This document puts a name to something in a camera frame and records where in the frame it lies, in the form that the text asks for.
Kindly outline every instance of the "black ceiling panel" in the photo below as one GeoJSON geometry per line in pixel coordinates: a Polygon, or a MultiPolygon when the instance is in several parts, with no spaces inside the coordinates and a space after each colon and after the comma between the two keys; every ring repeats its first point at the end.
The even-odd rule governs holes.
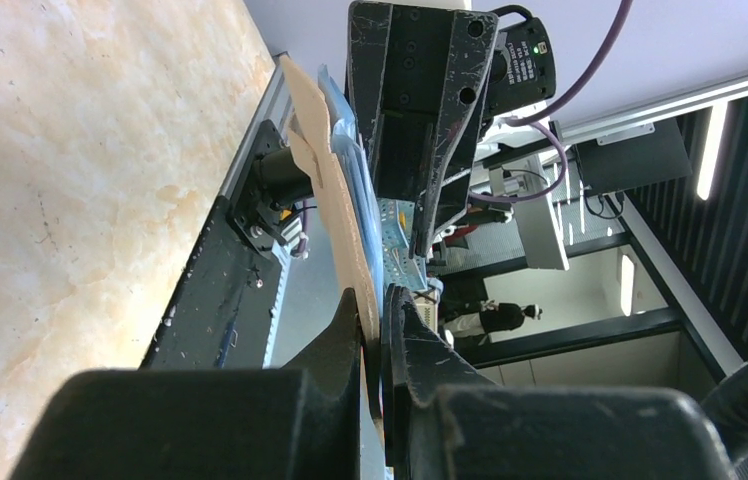
{"type": "Polygon", "coordinates": [[[628,196],[733,346],[748,359],[748,98],[731,102],[708,200],[696,194],[709,110],[678,117],[693,175],[628,196]]]}

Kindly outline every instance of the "scratched black surface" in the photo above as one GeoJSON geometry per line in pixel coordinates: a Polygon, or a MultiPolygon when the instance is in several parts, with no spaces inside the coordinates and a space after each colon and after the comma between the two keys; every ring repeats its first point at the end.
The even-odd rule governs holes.
{"type": "Polygon", "coordinates": [[[280,266],[246,247],[225,220],[228,205],[215,200],[142,368],[215,368],[231,321],[236,346],[224,368],[262,367],[280,266]]]}

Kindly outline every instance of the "black cable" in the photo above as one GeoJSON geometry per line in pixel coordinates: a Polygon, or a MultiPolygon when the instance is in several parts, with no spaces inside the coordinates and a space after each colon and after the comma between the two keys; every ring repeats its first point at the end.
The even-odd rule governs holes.
{"type": "Polygon", "coordinates": [[[530,13],[530,10],[527,10],[521,5],[505,5],[503,7],[498,7],[492,10],[491,13],[494,13],[495,15],[499,17],[503,17],[511,13],[517,13],[521,15],[522,17],[524,17],[525,20],[530,20],[531,18],[533,18],[533,14],[530,13]]]}
{"type": "Polygon", "coordinates": [[[501,167],[501,170],[503,170],[505,172],[513,172],[513,173],[515,173],[515,172],[529,173],[530,175],[535,175],[535,176],[541,178],[542,181],[545,182],[545,185],[551,183],[550,180],[548,180],[547,178],[545,178],[544,175],[540,175],[540,174],[538,174],[538,173],[536,173],[536,172],[534,172],[532,170],[525,170],[523,168],[504,168],[504,167],[501,167]]]}
{"type": "Polygon", "coordinates": [[[614,216],[612,216],[612,217],[605,217],[605,216],[602,215],[604,213],[604,210],[606,210],[606,207],[607,207],[607,204],[604,203],[605,202],[605,200],[604,200],[605,196],[606,195],[600,195],[600,196],[598,196],[598,202],[600,202],[600,204],[601,204],[601,211],[600,212],[595,212],[594,210],[592,210],[592,206],[589,205],[589,197],[587,197],[586,195],[583,195],[582,197],[580,197],[580,201],[584,202],[584,204],[586,205],[586,210],[588,210],[589,213],[592,214],[593,216],[598,217],[598,218],[603,219],[603,220],[618,220],[619,218],[621,218],[621,214],[624,213],[624,197],[621,197],[621,202],[620,202],[621,203],[621,210],[619,210],[619,212],[617,214],[615,214],[614,216]]]}
{"type": "Polygon", "coordinates": [[[312,210],[313,208],[318,208],[318,205],[310,205],[308,207],[298,208],[292,211],[291,215],[286,217],[283,220],[280,220],[280,223],[277,224],[277,227],[282,231],[285,230],[286,227],[292,224],[292,222],[295,221],[295,219],[303,214],[303,212],[307,210],[312,210]]]}

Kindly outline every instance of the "person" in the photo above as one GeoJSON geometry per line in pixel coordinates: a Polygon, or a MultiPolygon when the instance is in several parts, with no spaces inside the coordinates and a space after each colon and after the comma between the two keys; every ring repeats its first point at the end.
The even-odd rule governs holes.
{"type": "Polygon", "coordinates": [[[481,303],[476,312],[460,315],[443,327],[455,338],[464,338],[515,330],[524,325],[526,318],[541,320],[542,309],[538,305],[521,308],[514,303],[488,301],[481,303]]]}

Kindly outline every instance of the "black roller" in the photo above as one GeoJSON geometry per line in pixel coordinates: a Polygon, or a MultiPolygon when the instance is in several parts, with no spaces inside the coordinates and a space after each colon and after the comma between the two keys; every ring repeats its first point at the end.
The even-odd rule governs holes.
{"type": "Polygon", "coordinates": [[[257,159],[254,171],[262,188],[280,207],[289,207],[313,195],[312,182],[294,163],[289,147],[257,159]]]}

